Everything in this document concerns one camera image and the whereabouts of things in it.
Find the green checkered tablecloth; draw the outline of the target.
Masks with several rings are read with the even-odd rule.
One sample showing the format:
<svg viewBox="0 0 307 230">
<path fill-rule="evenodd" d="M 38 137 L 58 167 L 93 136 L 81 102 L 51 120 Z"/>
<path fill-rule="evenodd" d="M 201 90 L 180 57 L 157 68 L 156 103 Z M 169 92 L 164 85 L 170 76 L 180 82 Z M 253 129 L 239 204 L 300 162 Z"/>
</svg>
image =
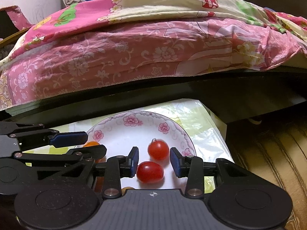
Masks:
<svg viewBox="0 0 307 230">
<path fill-rule="evenodd" d="M 181 99 L 132 111 L 154 112 L 175 121 L 189 135 L 196 151 L 195 156 L 202 158 L 205 162 L 213 163 L 217 158 L 232 160 L 229 149 L 224 141 L 226 124 L 198 100 Z M 102 120 L 113 115 L 116 114 L 57 126 L 56 130 L 60 132 L 87 132 Z"/>
</svg>

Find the dark bed frame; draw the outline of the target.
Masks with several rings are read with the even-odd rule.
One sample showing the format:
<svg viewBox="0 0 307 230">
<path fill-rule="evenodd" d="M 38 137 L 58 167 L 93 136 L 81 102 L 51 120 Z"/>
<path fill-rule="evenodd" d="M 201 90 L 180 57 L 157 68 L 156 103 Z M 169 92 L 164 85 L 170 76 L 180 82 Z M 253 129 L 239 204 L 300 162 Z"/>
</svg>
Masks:
<svg viewBox="0 0 307 230">
<path fill-rule="evenodd" d="M 233 122 L 305 102 L 306 70 L 280 66 L 131 81 L 45 99 L 26 112 L 1 111 L 1 120 L 51 128 L 178 99 L 199 100 L 223 122 Z"/>
</svg>

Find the pink floral quilt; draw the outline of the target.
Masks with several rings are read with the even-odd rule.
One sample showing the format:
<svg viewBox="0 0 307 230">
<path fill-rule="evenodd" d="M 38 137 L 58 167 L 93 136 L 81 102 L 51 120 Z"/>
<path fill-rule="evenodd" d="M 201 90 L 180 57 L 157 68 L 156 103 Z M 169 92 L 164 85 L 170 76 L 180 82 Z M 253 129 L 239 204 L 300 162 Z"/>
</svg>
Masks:
<svg viewBox="0 0 307 230">
<path fill-rule="evenodd" d="M 244 0 L 92 0 L 49 15 L 1 60 L 1 110 L 130 81 L 266 71 L 306 54 L 306 17 Z"/>
</svg>

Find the round red cherry tomato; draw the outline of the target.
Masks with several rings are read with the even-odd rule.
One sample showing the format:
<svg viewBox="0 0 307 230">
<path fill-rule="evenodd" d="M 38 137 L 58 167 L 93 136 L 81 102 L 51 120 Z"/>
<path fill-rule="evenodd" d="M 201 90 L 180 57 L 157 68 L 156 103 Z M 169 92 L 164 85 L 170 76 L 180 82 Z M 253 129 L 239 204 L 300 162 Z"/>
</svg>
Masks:
<svg viewBox="0 0 307 230">
<path fill-rule="evenodd" d="M 147 148 L 148 154 L 154 160 L 162 161 L 169 156 L 169 146 L 161 139 L 153 139 Z"/>
</svg>

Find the larger orange tangerine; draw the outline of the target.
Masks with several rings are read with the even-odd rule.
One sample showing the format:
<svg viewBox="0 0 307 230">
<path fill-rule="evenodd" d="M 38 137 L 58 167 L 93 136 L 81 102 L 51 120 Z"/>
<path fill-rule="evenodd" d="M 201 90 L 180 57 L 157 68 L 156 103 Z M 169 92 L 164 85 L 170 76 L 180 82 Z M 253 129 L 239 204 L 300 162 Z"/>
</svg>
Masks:
<svg viewBox="0 0 307 230">
<path fill-rule="evenodd" d="M 90 141 L 90 142 L 87 142 L 86 144 L 84 144 L 84 146 L 83 147 L 90 147 L 90 146 L 97 146 L 97 145 L 99 145 L 99 143 L 98 142 L 96 142 L 96 141 Z M 106 161 L 106 158 L 105 157 L 103 157 L 103 158 L 100 158 L 100 159 L 95 159 L 95 163 L 103 163 L 103 162 L 105 162 Z"/>
</svg>

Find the white floral plate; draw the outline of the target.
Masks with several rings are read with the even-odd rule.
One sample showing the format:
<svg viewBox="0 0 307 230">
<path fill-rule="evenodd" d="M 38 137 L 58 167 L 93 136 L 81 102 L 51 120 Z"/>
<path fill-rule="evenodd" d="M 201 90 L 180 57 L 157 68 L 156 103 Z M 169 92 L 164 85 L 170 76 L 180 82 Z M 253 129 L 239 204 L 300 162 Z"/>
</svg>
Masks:
<svg viewBox="0 0 307 230">
<path fill-rule="evenodd" d="M 127 156 L 131 148 L 139 149 L 139 163 L 154 161 L 148 154 L 153 139 L 163 140 L 176 147 L 183 156 L 196 151 L 187 132 L 170 118 L 147 111 L 128 111 L 108 117 L 87 131 L 88 141 L 96 141 L 107 149 L 105 159 Z"/>
</svg>

